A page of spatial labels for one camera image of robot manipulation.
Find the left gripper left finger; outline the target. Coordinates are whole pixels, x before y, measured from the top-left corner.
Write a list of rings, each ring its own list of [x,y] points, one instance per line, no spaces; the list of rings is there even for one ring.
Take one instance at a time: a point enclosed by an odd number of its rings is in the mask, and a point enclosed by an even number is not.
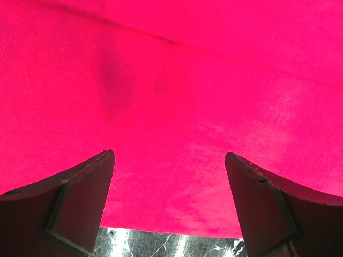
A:
[[[114,165],[104,150],[1,194],[1,256],[91,256]]]

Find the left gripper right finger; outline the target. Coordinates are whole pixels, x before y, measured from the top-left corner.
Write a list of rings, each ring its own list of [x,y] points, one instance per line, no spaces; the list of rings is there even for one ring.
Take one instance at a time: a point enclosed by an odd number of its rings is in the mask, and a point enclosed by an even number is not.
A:
[[[225,156],[248,256],[342,256],[342,197]]]

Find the crimson t shirt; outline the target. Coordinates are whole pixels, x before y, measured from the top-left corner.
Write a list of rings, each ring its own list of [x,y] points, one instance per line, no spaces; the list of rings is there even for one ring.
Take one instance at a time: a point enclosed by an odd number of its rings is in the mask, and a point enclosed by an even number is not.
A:
[[[102,226],[240,237],[227,152],[342,195],[342,1],[1,1],[1,192],[105,149]]]

